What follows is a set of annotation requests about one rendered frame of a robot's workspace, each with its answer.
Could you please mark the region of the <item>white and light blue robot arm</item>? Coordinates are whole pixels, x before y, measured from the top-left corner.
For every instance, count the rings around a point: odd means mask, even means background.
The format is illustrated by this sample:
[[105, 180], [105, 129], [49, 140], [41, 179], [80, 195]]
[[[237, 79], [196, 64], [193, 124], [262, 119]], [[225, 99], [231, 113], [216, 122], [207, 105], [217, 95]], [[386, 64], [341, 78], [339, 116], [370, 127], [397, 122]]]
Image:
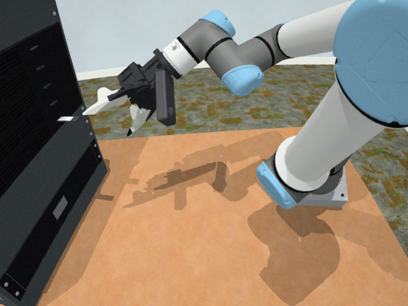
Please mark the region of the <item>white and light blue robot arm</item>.
[[240, 45], [235, 33], [228, 18], [212, 10], [163, 55], [180, 75], [205, 60], [237, 97], [256, 89], [263, 72], [283, 60], [325, 52], [336, 57], [336, 81], [326, 96], [300, 132], [256, 169], [280, 207], [331, 192], [356, 150], [385, 128], [408, 127], [408, 0], [351, 0]]

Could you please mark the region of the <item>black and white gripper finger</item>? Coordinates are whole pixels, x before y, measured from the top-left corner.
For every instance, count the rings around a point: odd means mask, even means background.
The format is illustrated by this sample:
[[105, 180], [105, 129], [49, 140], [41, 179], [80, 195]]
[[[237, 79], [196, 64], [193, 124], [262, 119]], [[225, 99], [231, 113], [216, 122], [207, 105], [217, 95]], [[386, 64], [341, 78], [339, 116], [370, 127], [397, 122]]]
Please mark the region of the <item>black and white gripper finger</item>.
[[156, 104], [148, 109], [139, 109], [138, 105], [131, 105], [130, 112], [133, 125], [129, 128], [127, 136], [131, 136], [143, 123], [147, 122], [152, 114], [156, 111]]
[[89, 107], [83, 113], [83, 116], [96, 115], [99, 112], [108, 110], [112, 106], [123, 105], [139, 89], [141, 89], [140, 84], [127, 84], [115, 91], [102, 87], [98, 90], [98, 102]]

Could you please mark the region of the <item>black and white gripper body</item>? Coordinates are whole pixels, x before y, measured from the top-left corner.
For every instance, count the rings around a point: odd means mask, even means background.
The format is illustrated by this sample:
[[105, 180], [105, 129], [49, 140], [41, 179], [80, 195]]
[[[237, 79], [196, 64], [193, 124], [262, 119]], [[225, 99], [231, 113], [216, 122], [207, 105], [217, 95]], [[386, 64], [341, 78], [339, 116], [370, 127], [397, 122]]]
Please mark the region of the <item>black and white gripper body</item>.
[[155, 56], [145, 65], [141, 66], [140, 64], [132, 62], [117, 76], [121, 87], [127, 84], [140, 84], [141, 89], [136, 91], [130, 98], [131, 104], [136, 103], [139, 109], [148, 109], [156, 104], [155, 72], [165, 69], [177, 80], [182, 76], [168, 62], [158, 48], [156, 48], [153, 53]]

